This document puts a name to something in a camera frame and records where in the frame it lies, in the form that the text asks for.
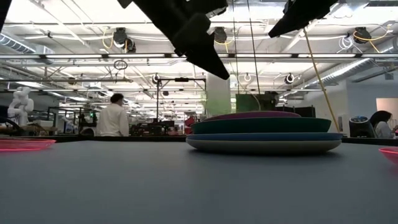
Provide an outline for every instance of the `gray plate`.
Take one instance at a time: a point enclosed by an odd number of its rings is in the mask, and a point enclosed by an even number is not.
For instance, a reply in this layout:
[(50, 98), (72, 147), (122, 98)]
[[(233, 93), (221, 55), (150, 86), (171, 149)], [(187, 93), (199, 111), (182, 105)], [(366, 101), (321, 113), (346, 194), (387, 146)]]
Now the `gray plate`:
[(327, 152), (338, 147), (337, 141), (204, 141), (187, 143), (201, 151), (227, 153), (297, 154)]

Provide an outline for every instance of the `red object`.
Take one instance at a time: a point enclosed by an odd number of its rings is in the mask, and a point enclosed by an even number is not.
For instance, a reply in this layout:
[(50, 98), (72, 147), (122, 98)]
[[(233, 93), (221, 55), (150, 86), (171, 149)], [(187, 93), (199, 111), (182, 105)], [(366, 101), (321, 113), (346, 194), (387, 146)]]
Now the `red object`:
[(195, 122), (195, 118), (193, 118), (193, 117), (190, 117), (184, 121), (185, 125), (188, 127), (191, 126), (194, 122)]
[(185, 128), (185, 134), (193, 134), (192, 128)]
[(391, 162), (398, 165), (398, 147), (385, 147), (379, 149), (379, 151)]
[(42, 150), (54, 144), (55, 141), (48, 139), (0, 139), (0, 152)]

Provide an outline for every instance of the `plate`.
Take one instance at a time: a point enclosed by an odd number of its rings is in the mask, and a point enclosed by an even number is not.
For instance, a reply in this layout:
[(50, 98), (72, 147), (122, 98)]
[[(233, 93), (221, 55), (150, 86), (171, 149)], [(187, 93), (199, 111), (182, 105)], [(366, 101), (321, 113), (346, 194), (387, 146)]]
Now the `plate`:
[(56, 140), (51, 139), (0, 139), (0, 152), (36, 151), (50, 147)]
[(239, 154), (316, 154), (338, 147), (336, 141), (204, 141), (187, 139), (187, 143), (205, 152)]
[(202, 121), (191, 128), (194, 134), (327, 133), (330, 124), (321, 118), (241, 118)]
[(238, 134), (192, 134), (189, 140), (207, 141), (336, 141), (338, 133), (238, 133)]
[(379, 151), (391, 162), (398, 165), (398, 147), (385, 147), (379, 149)]
[(224, 114), (207, 118), (204, 121), (215, 121), (221, 119), (240, 119), (240, 118), (299, 118), (299, 114), (284, 111), (256, 111), (245, 113)]

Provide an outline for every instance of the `woman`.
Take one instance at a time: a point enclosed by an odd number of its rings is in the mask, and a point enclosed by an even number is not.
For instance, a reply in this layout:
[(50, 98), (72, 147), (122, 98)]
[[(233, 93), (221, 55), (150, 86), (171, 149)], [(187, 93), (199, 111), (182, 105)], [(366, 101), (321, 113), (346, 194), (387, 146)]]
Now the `woman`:
[(396, 126), (393, 130), (390, 129), (387, 122), (392, 118), (392, 114), (387, 111), (378, 111), (374, 113), (369, 120), (378, 138), (392, 139), (395, 137), (395, 132), (398, 130)]

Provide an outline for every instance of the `humanoid robot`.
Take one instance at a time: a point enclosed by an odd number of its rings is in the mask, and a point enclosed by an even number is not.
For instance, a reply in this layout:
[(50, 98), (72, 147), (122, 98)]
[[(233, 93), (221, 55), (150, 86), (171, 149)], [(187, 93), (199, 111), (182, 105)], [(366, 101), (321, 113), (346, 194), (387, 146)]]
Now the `humanoid robot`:
[(8, 107), (8, 117), (19, 126), (26, 126), (28, 122), (27, 114), (34, 109), (34, 102), (29, 98), (29, 93), (29, 87), (19, 87), (17, 91), (14, 92), (14, 99)]

